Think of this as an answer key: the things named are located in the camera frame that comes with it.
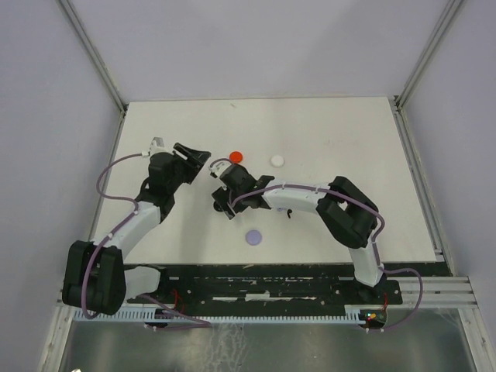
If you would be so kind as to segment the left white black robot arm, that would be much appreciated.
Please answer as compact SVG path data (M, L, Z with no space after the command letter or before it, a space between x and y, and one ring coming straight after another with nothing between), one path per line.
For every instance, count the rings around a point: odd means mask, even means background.
M148 150L114 160L119 164L146 158L148 176L135 198L123 196L132 205L130 212L105 235L92 241L77 240L69 248L64 275L64 304L82 310L86 319L114 315L122 304L140 295L155 302L167 300L171 283L152 267L126 269L124 259L136 245L169 216L174 194L183 184L191 184L211 153L175 143L167 151L160 138Z

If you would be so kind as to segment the red charging case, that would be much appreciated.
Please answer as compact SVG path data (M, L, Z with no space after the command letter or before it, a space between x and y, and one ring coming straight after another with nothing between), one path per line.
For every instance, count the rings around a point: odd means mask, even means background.
M239 164L243 161L243 154L239 151L233 151L229 154L229 160L235 164Z

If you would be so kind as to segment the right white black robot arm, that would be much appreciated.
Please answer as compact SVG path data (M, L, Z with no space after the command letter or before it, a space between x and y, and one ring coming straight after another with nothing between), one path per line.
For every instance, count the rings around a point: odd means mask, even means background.
M337 176L328 184L293 184L274 176L256 179L242 165L227 159L208 167L222 186L212 193L214 209L228 219L248 208L278 210L290 215L317 215L334 240L345 246L353 262L356 296L373 303L384 293L384 265L372 238L381 221L377 206L349 179Z

